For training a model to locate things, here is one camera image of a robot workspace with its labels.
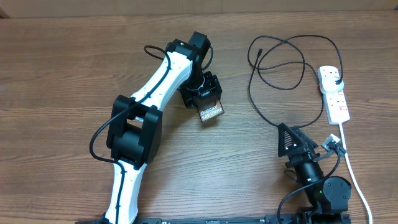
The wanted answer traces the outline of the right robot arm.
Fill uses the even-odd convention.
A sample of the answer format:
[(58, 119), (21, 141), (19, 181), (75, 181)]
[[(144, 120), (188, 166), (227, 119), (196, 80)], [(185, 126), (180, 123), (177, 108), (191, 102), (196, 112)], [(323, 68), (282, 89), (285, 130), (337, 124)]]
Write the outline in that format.
[[(301, 188), (286, 195), (277, 209), (277, 223), (350, 223), (348, 200), (352, 185), (345, 178), (334, 176), (341, 158), (345, 156), (341, 139), (331, 134), (321, 144), (326, 154), (315, 152), (318, 144), (299, 127), (278, 125), (278, 156), (288, 157), (286, 168), (292, 168)], [(290, 219), (282, 217), (283, 204), (291, 197), (305, 192), (309, 207), (300, 208)]]

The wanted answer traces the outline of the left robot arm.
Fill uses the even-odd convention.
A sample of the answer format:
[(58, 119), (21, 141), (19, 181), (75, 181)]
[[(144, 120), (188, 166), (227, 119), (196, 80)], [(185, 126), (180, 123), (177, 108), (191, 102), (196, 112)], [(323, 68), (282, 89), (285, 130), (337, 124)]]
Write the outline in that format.
[(176, 91), (202, 122), (224, 113), (217, 76), (202, 64), (212, 51), (205, 34), (194, 32), (162, 50), (162, 63), (149, 81), (130, 97), (119, 95), (108, 123), (107, 147), (114, 164), (111, 202), (101, 223), (134, 223), (142, 177), (160, 147), (163, 111)]

